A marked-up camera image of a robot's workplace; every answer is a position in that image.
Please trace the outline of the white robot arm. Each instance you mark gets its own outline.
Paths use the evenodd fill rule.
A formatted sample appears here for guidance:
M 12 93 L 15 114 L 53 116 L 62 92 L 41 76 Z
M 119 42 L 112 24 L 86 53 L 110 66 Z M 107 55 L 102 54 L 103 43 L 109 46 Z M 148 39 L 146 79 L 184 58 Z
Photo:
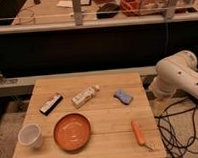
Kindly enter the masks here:
M 157 99 L 171 98 L 181 89 L 198 100 L 198 59 L 193 52 L 182 50 L 156 64 L 157 76 L 149 90 Z

